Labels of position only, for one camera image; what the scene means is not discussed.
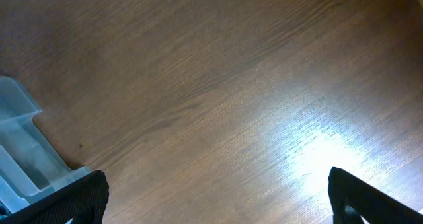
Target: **light blue plastic tray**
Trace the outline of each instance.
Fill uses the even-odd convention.
[[[32,123],[41,111],[18,81],[0,76],[0,201],[11,213],[90,173],[71,170]]]

